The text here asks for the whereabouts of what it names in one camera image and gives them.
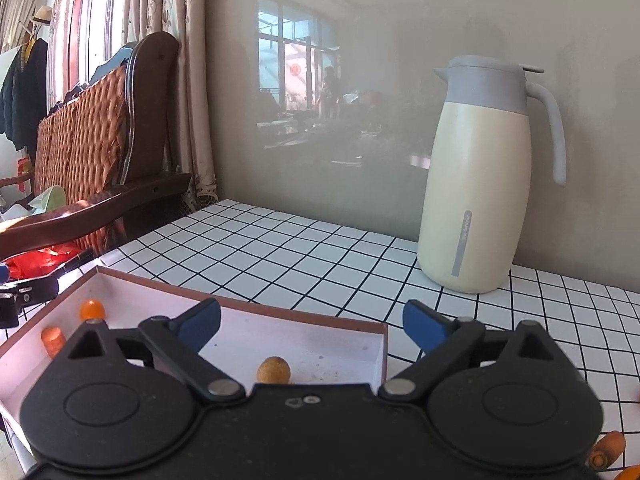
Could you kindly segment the black hanging coat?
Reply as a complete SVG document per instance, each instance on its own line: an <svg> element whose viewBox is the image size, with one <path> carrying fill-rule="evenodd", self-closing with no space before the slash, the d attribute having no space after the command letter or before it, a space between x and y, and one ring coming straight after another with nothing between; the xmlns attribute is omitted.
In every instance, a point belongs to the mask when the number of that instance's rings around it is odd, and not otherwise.
<svg viewBox="0 0 640 480"><path fill-rule="evenodd" d="M17 151L35 158L38 126L47 114L48 44L37 39L27 61L24 50L18 49L1 87L1 132Z"/></svg>

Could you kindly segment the checkered tablecloth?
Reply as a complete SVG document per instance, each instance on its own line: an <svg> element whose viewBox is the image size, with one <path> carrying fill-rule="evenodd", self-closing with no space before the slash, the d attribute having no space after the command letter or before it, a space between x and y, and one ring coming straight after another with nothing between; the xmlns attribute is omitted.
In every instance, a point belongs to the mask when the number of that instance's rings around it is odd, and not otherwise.
<svg viewBox="0 0 640 480"><path fill-rule="evenodd" d="M493 292L465 295L432 282L410 240L223 200L98 258L100 266L199 292L383 322L387 368L419 357L401 309L417 299L439 312L511 328L542 324L597 393L604 430L626 448L606 472L639 461L639 295L633 290L512 266Z"/></svg>

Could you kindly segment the cream thermos jug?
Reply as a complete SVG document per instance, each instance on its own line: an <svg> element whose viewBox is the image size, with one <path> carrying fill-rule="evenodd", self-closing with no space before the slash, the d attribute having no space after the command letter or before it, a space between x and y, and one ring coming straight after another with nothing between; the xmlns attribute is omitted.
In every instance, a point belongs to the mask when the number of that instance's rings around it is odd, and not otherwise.
<svg viewBox="0 0 640 480"><path fill-rule="evenodd" d="M456 292L491 292L509 273L532 177L530 99L547 112L553 179L566 182L560 108L547 88L527 79L531 72L480 55L457 56L436 72L447 94L428 168L418 263Z"/></svg>

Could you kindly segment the tan longan fruit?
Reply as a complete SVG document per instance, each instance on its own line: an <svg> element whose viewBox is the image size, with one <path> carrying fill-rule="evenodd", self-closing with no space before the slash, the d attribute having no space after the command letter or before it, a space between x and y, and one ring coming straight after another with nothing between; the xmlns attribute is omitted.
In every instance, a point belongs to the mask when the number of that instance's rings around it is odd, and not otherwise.
<svg viewBox="0 0 640 480"><path fill-rule="evenodd" d="M291 367L280 356L270 356L258 366L256 382L260 384L287 385L291 381Z"/></svg>

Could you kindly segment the red cloth on sofa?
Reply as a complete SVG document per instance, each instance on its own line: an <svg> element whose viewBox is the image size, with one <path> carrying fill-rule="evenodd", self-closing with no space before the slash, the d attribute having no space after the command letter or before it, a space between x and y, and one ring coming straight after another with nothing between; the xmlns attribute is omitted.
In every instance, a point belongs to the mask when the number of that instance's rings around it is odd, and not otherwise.
<svg viewBox="0 0 640 480"><path fill-rule="evenodd" d="M63 243L6 258L1 264L8 268L10 281L19 281L47 275L81 253L74 243Z"/></svg>

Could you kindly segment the green plastic cup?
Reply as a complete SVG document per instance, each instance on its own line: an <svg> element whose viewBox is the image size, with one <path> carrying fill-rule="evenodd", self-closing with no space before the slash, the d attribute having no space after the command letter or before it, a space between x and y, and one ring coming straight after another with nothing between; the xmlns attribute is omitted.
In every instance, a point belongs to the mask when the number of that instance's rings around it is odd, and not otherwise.
<svg viewBox="0 0 640 480"><path fill-rule="evenodd" d="M66 193L64 188L59 185L46 188L28 203L31 214L44 214L45 212L51 212L66 205Z"/></svg>

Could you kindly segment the brown cylinder fruit small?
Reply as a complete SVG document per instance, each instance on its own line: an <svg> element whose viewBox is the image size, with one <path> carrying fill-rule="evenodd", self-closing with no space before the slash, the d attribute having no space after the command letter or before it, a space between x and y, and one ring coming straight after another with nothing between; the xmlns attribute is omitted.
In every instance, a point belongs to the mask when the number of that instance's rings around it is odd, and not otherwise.
<svg viewBox="0 0 640 480"><path fill-rule="evenodd" d="M626 438L620 431L614 430L603 436L589 452L587 465L594 471L610 468L626 450Z"/></svg>

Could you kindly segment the small orange kumquat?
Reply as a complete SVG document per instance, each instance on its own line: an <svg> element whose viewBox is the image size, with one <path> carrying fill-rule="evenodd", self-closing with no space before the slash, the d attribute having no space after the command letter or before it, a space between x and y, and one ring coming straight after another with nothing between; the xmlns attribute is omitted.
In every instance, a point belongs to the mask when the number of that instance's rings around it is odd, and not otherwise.
<svg viewBox="0 0 640 480"><path fill-rule="evenodd" d="M90 298L80 305L79 317L81 321L94 320L95 318L104 320L106 318L104 305L100 300Z"/></svg>

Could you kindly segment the wooden sofa with orange cushion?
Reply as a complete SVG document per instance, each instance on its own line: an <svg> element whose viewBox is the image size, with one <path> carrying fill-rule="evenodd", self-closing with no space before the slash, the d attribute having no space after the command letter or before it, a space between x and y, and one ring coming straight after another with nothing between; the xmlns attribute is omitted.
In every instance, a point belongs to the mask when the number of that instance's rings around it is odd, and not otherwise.
<svg viewBox="0 0 640 480"><path fill-rule="evenodd" d="M4 226L3 258L67 242L101 255L180 217L191 176L164 166L178 52L153 32L40 122L29 180L62 186L67 205Z"/></svg>

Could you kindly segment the brown shallow cardboard box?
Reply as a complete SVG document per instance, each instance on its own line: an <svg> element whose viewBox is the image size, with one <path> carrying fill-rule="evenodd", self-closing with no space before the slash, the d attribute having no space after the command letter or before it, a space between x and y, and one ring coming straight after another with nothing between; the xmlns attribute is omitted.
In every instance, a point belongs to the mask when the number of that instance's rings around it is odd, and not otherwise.
<svg viewBox="0 0 640 480"><path fill-rule="evenodd" d="M94 268L1 348L1 411L39 460L36 479L379 479L390 471L376 395L386 375L380 323L216 298L221 326L200 356L246 397L209 402L143 342L138 325L208 296ZM106 318L81 321L100 300ZM41 332L66 337L54 359ZM256 382L280 356L287 385Z"/></svg>

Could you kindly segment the orange carrot chunk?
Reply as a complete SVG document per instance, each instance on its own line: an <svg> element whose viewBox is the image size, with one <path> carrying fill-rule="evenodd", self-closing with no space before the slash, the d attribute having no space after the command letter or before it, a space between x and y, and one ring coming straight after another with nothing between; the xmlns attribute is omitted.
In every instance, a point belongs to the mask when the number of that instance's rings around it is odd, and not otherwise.
<svg viewBox="0 0 640 480"><path fill-rule="evenodd" d="M47 355L54 359L64 347L66 337L58 326L48 326L41 332L41 342Z"/></svg>

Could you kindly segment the straw hat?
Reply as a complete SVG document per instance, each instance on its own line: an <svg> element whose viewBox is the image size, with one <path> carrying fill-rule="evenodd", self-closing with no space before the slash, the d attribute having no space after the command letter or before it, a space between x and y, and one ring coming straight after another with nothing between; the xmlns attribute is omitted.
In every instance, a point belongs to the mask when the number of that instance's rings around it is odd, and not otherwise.
<svg viewBox="0 0 640 480"><path fill-rule="evenodd" d="M52 20L52 8L50 6L40 6L30 21L36 25L50 26Z"/></svg>

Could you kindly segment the orange tangerine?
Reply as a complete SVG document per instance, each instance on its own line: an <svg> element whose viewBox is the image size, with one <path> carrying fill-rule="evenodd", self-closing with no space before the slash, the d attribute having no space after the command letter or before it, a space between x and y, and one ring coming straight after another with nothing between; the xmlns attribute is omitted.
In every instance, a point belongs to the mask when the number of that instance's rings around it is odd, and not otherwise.
<svg viewBox="0 0 640 480"><path fill-rule="evenodd" d="M640 465L625 468L616 474L614 480L640 480Z"/></svg>

